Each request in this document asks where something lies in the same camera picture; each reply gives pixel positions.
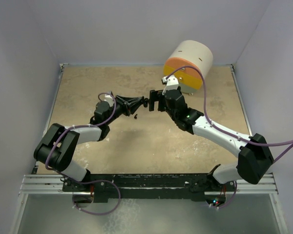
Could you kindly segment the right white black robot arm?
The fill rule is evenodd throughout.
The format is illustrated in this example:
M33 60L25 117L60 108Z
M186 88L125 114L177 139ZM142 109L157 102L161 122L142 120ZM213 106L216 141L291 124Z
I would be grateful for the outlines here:
M225 183L239 179L257 184L272 166L273 157L262 135L249 136L248 141L243 142L241 140L243 134L233 136L233 131L230 129L226 129L228 135L216 130L202 112L188 107L179 90L169 90L165 93L161 90L151 90L150 111L154 110L155 102L158 102L158 111L166 112L179 129L206 138L237 157L237 162L234 164L219 164L212 169L207 179L211 190L218 191Z

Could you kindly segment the black earbud charging case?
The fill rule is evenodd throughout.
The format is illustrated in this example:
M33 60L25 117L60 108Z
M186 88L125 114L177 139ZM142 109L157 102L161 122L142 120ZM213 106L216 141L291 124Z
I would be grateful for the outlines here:
M145 108L147 108L148 105L149 105L149 99L148 99L148 98L144 98L144 99L143 99L143 106L144 106Z

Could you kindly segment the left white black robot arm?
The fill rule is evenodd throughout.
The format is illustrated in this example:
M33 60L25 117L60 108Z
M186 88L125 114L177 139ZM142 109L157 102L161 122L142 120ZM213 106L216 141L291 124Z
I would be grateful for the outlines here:
M145 97L121 97L105 93L95 107L93 117L86 125L65 127L52 124L34 150L34 159L48 170L70 177L79 191L89 189L89 171L73 160L76 146L87 142L102 141L110 131L109 124L121 115L130 116L140 106L147 107Z

